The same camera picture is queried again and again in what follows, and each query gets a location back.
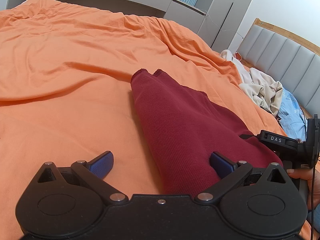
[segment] headboard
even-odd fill
[[[280,81],[307,112],[320,114],[320,47],[256,18],[237,51],[244,65]]]

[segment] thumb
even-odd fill
[[[312,169],[287,169],[287,173],[293,179],[312,180]]]

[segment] white cable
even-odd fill
[[[210,18],[210,20],[212,21],[212,23],[214,24],[214,25],[216,25],[214,22],[213,22],[213,20],[211,19],[211,17],[210,17],[210,15],[209,15],[209,13],[208,13],[208,11],[206,11],[206,10],[202,10],[202,11],[205,11],[206,12],[206,14],[205,14],[205,17],[208,17],[209,16],[209,18]],[[233,30],[222,30],[218,25],[216,25],[218,28],[219,28],[219,30],[221,30],[222,32],[227,32],[227,31],[232,31],[232,32],[234,32],[234,33],[237,33],[237,34],[239,34],[238,32],[236,32],[236,31],[233,31]]]

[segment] black device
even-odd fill
[[[267,131],[257,138],[293,165],[314,167],[319,128],[315,115],[308,120],[303,147]],[[102,180],[113,166],[109,151],[70,167],[46,162],[16,206],[25,234],[21,240],[301,239],[307,206],[281,165],[253,168],[246,161],[233,163],[218,152],[209,161],[222,180],[194,199],[135,194],[131,200]]]

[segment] maroon garment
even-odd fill
[[[145,69],[131,79],[134,105],[144,135],[159,168],[166,194],[195,196],[220,180],[209,164],[220,152],[230,160],[246,160],[264,168],[281,163],[229,109],[212,103],[207,94],[181,86],[158,69]]]

